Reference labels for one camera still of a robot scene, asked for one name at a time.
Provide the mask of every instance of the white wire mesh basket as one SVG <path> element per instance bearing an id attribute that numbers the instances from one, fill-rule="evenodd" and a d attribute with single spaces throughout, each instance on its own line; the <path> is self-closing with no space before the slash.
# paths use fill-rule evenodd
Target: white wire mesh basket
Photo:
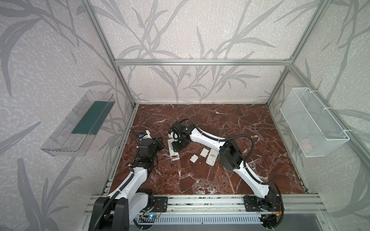
<path id="1" fill-rule="evenodd" d="M 309 88 L 292 88 L 280 111 L 306 157 L 326 156 L 349 140 Z"/>

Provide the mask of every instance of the wall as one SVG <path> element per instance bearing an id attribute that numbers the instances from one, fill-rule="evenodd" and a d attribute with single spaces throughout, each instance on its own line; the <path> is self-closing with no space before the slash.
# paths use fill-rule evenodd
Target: wall
<path id="1" fill-rule="evenodd" d="M 91 2 L 116 59 L 287 59 L 319 3 L 318 0 Z M 282 69 L 121 67 L 135 100 L 142 103 L 265 103 Z"/>
<path id="2" fill-rule="evenodd" d="M 0 15 L 0 230 L 76 230 L 131 107 L 79 1 L 1 1 Z M 87 154 L 41 151 L 88 89 L 117 101 Z"/>
<path id="3" fill-rule="evenodd" d="M 332 1 L 295 65 L 369 147 L 370 1 Z M 344 144 L 325 157 L 306 158 L 280 107 L 292 87 L 289 74 L 270 105 L 296 169 L 319 193 L 338 231 L 370 226 L 370 171 Z"/>

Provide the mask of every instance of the leaf pattern wallpaper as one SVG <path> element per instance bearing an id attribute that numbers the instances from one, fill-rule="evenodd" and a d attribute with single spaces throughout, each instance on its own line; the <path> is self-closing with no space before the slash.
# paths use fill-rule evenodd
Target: leaf pattern wallpaper
<path id="1" fill-rule="evenodd" d="M 369 147 L 370 1 L 332 1 L 295 65 Z M 270 105 L 305 186 L 319 193 L 337 230 L 368 230 L 370 171 L 345 144 L 329 155 L 306 158 L 280 107 L 292 87 L 289 74 Z"/>
<path id="2" fill-rule="evenodd" d="M 92 0 L 116 59 L 286 59 L 319 1 Z M 121 66 L 142 103 L 265 103 L 283 67 Z"/>
<path id="3" fill-rule="evenodd" d="M 0 0 L 0 230 L 76 230 L 132 112 L 79 1 Z M 87 90 L 116 103 L 84 157 L 42 143 Z"/>

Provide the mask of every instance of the brown marble surface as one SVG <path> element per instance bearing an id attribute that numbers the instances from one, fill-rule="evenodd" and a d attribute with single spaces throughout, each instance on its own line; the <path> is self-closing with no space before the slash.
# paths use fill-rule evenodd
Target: brown marble surface
<path id="1" fill-rule="evenodd" d="M 263 104 L 140 105 L 134 130 L 137 133 L 149 130 L 152 137 L 163 137 L 166 147 L 158 153 L 159 164 L 142 188 L 153 189 L 155 194 L 253 194 L 236 173 L 222 166 L 219 156 L 214 166 L 206 164 L 206 158 L 200 156 L 205 146 L 199 143 L 191 142 L 180 151 L 180 160 L 170 161 L 168 130 L 175 121 L 185 118 L 191 118 L 201 129 L 220 137 L 238 134 L 254 137 L 256 146 L 248 164 L 257 175 L 264 181 L 274 180 L 282 194 L 306 193 L 267 106 Z M 250 141 L 237 138 L 236 142 L 246 155 Z M 127 166 L 135 153 L 135 138 L 130 134 L 111 191 L 128 175 Z M 199 158 L 192 163 L 189 159 L 194 154 Z"/>

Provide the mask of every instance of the red marble tabletop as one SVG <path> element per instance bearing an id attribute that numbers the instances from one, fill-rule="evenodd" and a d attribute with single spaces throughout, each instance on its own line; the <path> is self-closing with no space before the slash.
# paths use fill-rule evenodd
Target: red marble tabletop
<path id="1" fill-rule="evenodd" d="M 150 188 L 157 195 L 253 194 L 236 173 L 222 166 L 219 156 L 214 166 L 206 164 L 206 158 L 200 156 L 205 146 L 199 143 L 191 142 L 180 151 L 180 160 L 170 161 L 168 130 L 175 121 L 185 118 L 191 118 L 204 131 L 220 137 L 239 134 L 254 137 L 256 146 L 248 164 L 257 175 L 264 181 L 274 180 L 282 194 L 306 193 L 264 104 L 140 105 L 133 123 L 134 130 L 137 133 L 149 130 L 152 137 L 163 137 L 166 147 L 158 153 L 159 164 L 141 188 Z M 250 141 L 237 138 L 236 142 L 246 155 Z M 130 134 L 111 191 L 128 175 L 127 166 L 134 158 L 136 146 L 135 138 Z M 189 159 L 194 154 L 199 158 L 192 163 Z"/>

